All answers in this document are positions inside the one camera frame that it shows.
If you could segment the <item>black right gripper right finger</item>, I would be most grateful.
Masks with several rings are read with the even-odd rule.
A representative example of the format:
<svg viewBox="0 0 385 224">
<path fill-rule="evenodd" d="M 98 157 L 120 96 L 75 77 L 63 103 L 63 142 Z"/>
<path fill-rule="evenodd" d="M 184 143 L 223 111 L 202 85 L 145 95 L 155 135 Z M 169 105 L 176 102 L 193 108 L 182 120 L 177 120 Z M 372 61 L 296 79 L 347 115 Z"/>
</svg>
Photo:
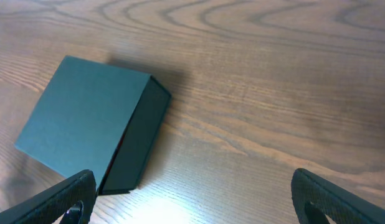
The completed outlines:
<svg viewBox="0 0 385 224">
<path fill-rule="evenodd" d="M 385 209 L 306 169 L 295 170 L 291 190 L 300 223 L 385 223 Z"/>
</svg>

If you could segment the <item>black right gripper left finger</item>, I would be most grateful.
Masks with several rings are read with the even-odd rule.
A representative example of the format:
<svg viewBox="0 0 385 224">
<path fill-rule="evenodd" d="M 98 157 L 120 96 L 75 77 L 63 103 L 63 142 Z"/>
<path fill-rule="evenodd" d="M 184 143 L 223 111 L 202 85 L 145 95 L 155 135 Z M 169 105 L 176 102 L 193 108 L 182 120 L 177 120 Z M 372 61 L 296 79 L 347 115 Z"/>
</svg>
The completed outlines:
<svg viewBox="0 0 385 224">
<path fill-rule="evenodd" d="M 5 223 L 88 223 L 97 198 L 93 172 L 86 169 L 0 213 Z"/>
</svg>

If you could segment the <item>black storage box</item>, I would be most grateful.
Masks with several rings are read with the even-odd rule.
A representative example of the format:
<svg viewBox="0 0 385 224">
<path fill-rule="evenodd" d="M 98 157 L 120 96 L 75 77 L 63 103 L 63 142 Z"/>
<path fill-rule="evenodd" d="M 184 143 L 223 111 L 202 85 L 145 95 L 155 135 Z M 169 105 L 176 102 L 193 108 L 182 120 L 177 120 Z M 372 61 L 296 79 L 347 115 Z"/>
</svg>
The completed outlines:
<svg viewBox="0 0 385 224">
<path fill-rule="evenodd" d="M 139 185 L 171 101 L 149 73 L 66 56 L 15 147 L 68 178 L 93 172 L 99 195 Z"/>
</svg>

